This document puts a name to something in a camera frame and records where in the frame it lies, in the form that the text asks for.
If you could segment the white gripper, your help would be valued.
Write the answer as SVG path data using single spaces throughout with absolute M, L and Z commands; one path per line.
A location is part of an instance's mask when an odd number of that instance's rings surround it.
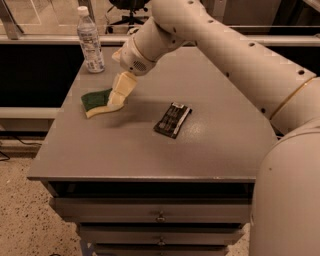
M 136 76 L 143 76 L 154 68 L 155 52 L 150 38 L 136 33 L 124 43 L 121 50 L 112 54 L 112 59 L 127 70 L 116 75 L 108 98 L 108 106 L 120 107 L 136 87 Z

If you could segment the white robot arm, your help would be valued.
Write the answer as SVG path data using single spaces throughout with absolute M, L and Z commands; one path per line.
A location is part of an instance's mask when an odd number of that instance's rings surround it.
M 283 135 L 257 173 L 249 255 L 320 256 L 320 78 L 215 20 L 200 0 L 151 4 L 115 59 L 141 76 L 194 43 Z

